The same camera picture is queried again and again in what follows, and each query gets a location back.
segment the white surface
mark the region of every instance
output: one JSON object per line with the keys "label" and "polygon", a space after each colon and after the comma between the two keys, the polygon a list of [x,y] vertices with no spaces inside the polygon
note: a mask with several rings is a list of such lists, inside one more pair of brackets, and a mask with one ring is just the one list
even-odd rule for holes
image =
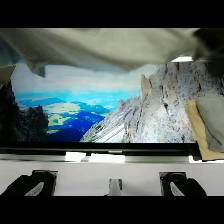
{"label": "white surface", "polygon": [[55,195],[105,195],[122,179],[122,195],[161,195],[159,172],[186,172],[208,195],[224,195],[224,164],[91,164],[0,161],[0,193],[34,169],[58,171]]}

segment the blue sky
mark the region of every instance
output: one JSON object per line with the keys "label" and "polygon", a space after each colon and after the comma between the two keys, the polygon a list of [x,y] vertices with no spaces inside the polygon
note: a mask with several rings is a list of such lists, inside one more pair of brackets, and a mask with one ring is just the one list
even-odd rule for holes
{"label": "blue sky", "polygon": [[68,102],[80,101],[116,109],[120,99],[141,93],[141,74],[150,76],[156,69],[155,65],[146,65],[129,73],[109,73],[51,65],[46,67],[46,78],[42,78],[25,64],[19,64],[11,80],[17,101],[57,97]]}

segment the rocky cliff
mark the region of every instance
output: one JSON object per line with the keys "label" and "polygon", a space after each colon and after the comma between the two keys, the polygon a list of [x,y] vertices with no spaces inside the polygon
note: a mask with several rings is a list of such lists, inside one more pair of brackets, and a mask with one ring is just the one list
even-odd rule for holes
{"label": "rocky cliff", "polygon": [[0,141],[45,141],[47,114],[41,106],[21,111],[15,102],[11,82],[0,90]]}
{"label": "rocky cliff", "polygon": [[204,62],[161,65],[149,78],[142,75],[141,88],[142,96],[121,100],[81,142],[194,142],[185,103],[205,92],[224,93],[222,80],[211,76]]}

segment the wallpaper image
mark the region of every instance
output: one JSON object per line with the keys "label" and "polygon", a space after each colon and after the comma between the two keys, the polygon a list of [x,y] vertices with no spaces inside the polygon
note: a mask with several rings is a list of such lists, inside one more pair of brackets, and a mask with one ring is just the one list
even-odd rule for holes
{"label": "wallpaper image", "polygon": [[205,62],[145,65],[131,72],[46,66],[46,77],[17,65],[0,91],[0,141],[192,143],[188,101],[222,80]]}

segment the screen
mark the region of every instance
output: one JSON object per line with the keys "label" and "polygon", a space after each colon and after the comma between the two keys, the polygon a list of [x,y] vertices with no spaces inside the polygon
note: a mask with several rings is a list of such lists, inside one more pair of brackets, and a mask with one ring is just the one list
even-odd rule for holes
{"label": "screen", "polygon": [[44,78],[18,64],[1,90],[1,140],[193,143],[185,105],[206,92],[223,94],[223,86],[204,62],[124,73],[50,65]]}

